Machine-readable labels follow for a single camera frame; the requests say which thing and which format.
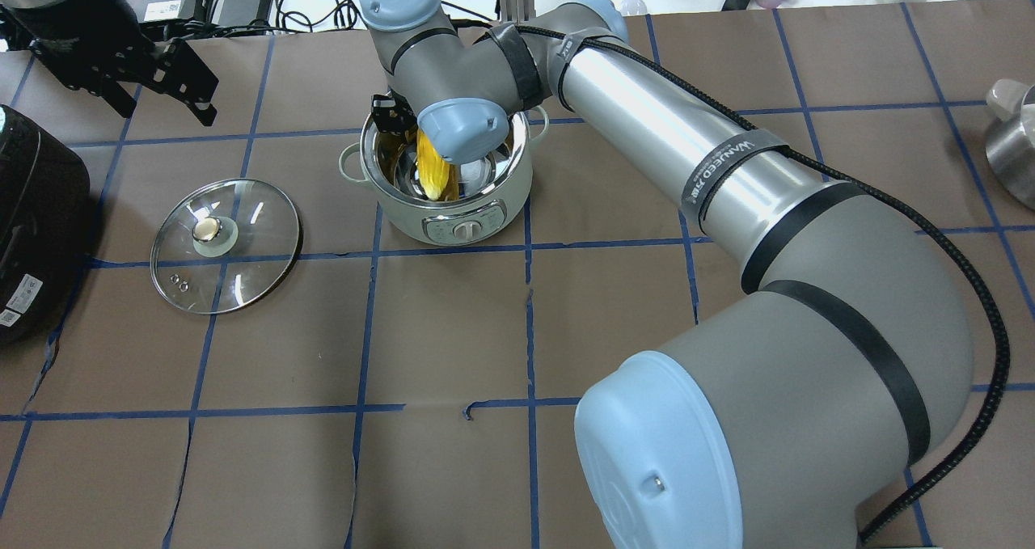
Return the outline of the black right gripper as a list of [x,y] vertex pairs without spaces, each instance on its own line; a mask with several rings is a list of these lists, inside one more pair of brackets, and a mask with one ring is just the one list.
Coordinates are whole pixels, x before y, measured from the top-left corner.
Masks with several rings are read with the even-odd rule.
[[393,90],[388,90],[385,95],[372,95],[369,119],[378,135],[417,137],[419,131],[417,114]]

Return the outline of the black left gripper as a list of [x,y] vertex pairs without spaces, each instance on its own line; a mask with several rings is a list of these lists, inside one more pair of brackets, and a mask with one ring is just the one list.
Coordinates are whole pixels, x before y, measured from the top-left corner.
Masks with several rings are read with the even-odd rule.
[[145,37],[125,0],[2,0],[2,7],[62,85],[99,96],[123,118],[132,117],[137,102],[122,82],[184,103],[204,126],[217,118],[215,73],[186,40],[159,47]]

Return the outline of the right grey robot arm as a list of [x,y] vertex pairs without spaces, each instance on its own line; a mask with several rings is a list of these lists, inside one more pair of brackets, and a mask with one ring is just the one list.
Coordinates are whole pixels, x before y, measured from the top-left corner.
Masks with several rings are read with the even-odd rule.
[[484,158],[557,96],[736,262],[739,302],[585,392],[581,468],[619,548],[859,548],[858,505],[967,404],[951,277],[899,211],[823,182],[637,60],[610,0],[464,45],[442,0],[359,0],[389,88],[439,154]]

